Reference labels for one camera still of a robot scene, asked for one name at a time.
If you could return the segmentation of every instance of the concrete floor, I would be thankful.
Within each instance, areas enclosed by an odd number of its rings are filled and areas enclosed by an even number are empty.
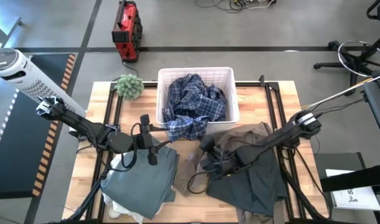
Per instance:
[[[378,21],[365,11],[372,1],[291,0],[269,9],[228,14],[201,9],[193,0],[137,1],[143,23],[144,47],[161,46],[325,46],[328,41],[360,39],[374,42],[380,36]],[[80,47],[96,0],[0,1],[0,26],[8,30],[13,16],[21,16],[7,46]],[[113,47],[111,27],[118,0],[100,6],[88,47]],[[334,52],[142,52],[131,66],[144,80],[156,80],[158,70],[172,67],[232,67],[236,80],[294,80],[301,104],[326,98],[348,87],[343,69],[314,70],[315,62],[337,61]],[[110,81],[133,71],[122,67],[117,53],[86,53],[72,97],[87,107],[92,83]],[[0,81],[0,125],[14,91]],[[360,98],[342,97],[325,106]],[[380,131],[366,103],[321,118],[320,153],[361,152],[368,167],[380,164]],[[75,161],[77,142],[64,127],[36,217],[36,223],[61,218]],[[313,149],[317,144],[312,140]],[[0,200],[0,216],[23,223],[28,199]],[[372,212],[335,210],[335,220],[375,223]],[[0,219],[0,223],[10,223]]]

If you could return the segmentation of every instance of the chair base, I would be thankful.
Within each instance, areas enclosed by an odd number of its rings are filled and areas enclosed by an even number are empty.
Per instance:
[[[338,51],[340,47],[340,43],[335,40],[328,43],[328,48],[332,51]],[[377,48],[380,46],[380,38],[370,47],[366,45],[363,46],[362,54],[359,56],[353,55],[349,53],[346,49],[341,48],[341,55],[345,60],[346,66],[352,68],[356,72],[362,72],[367,75],[371,75],[373,71],[369,69],[367,66],[369,64],[380,67],[380,64],[367,60],[369,57],[374,55],[377,51]],[[314,64],[314,69],[319,69],[321,67],[330,67],[330,68],[344,68],[344,66],[340,62],[333,63],[316,63]],[[350,72],[349,73],[349,85],[354,86],[358,82],[358,75]],[[345,96],[350,96],[355,93],[356,90],[350,90],[345,93]]]

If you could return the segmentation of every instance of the black floor mat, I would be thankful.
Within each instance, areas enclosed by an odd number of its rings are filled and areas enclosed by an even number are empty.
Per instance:
[[[31,61],[66,90],[75,55],[35,55]],[[0,131],[0,198],[39,196],[57,145],[61,123],[36,115],[37,103],[14,95]]]

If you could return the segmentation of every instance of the plaid shirt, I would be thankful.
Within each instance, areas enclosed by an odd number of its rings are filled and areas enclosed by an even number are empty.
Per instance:
[[[169,86],[163,110],[169,139],[194,140],[205,134],[209,121],[226,120],[226,99],[221,89],[206,86],[197,74],[178,78]]]

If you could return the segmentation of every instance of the office chair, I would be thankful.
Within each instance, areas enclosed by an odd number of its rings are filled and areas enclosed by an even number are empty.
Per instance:
[[[370,15],[371,11],[374,8],[377,8],[377,15],[372,16]],[[380,21],[380,0],[376,0],[367,10],[366,12],[367,17],[369,19],[376,19]],[[344,49],[344,45],[357,42],[363,44],[362,53],[359,56],[353,55],[349,53],[346,49]],[[350,85],[353,86],[357,83],[357,77],[370,77],[372,74],[372,70],[369,69],[367,66],[375,65],[380,67],[379,63],[372,62],[368,60],[369,57],[374,55],[377,51],[380,53],[380,49],[378,48],[380,46],[380,38],[372,44],[359,41],[359,40],[349,40],[347,42],[344,42],[340,44],[338,41],[331,41],[328,43],[328,48],[330,50],[335,50],[338,53],[338,58],[340,62],[334,62],[334,63],[316,63],[313,68],[319,69],[321,67],[331,67],[331,68],[346,68],[350,71]],[[349,96],[352,95],[355,92],[355,90],[351,90],[347,92],[345,95]]]

